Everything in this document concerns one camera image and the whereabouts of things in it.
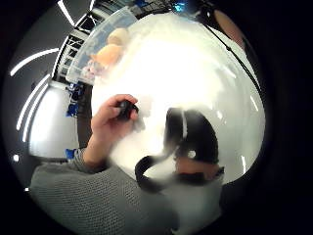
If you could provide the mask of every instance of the person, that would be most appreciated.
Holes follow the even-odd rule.
[[[122,100],[137,99],[119,94],[109,98],[91,119],[87,147],[66,164],[43,164],[32,175],[29,195],[62,226],[76,234],[171,234],[178,217],[161,194],[141,190],[135,180],[109,158],[111,149],[129,134],[138,118],[118,121]],[[202,171],[205,167],[183,158],[178,172]],[[205,168],[211,177],[215,167]]]

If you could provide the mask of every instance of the gray sweater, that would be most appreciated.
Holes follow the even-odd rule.
[[[31,198],[76,234],[171,234],[177,216],[161,194],[142,191],[118,166],[91,169],[81,155],[33,173]]]

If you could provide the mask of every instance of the person's right hand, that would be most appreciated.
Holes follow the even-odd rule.
[[[123,100],[128,100],[132,104],[138,102],[131,95],[114,95],[100,107],[99,111],[91,119],[91,129],[97,141],[111,146],[133,129],[134,120],[138,117],[135,110],[132,111],[129,121],[119,121],[116,119],[120,112],[120,108],[117,108],[116,105]]]
[[[137,99],[131,95],[115,95],[110,97],[91,119],[92,136],[83,154],[83,160],[88,166],[103,165],[112,145],[131,132],[138,115],[133,110],[129,121],[117,120],[120,108],[116,105],[122,100],[128,100],[132,104],[137,103]]]

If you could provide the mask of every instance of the orange object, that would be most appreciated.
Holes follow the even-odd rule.
[[[98,62],[103,67],[113,65],[118,60],[122,53],[122,47],[114,44],[109,44],[102,48],[97,55],[90,55],[91,59]]]
[[[113,32],[110,33],[107,38],[108,44],[115,44],[118,46],[125,46],[129,41],[129,33],[127,28],[118,27]]]

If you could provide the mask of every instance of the white table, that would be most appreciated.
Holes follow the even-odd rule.
[[[112,159],[135,179],[134,167],[162,149],[165,115],[170,107],[197,107],[211,122],[218,139],[224,183],[241,177],[261,147],[265,115],[253,83],[235,58],[201,24],[174,14],[149,15],[129,27],[131,42],[105,79],[97,77],[92,113],[114,94],[138,98],[146,129],[126,136]],[[214,30],[254,74],[245,52]],[[169,158],[146,172],[166,177],[174,170]]]

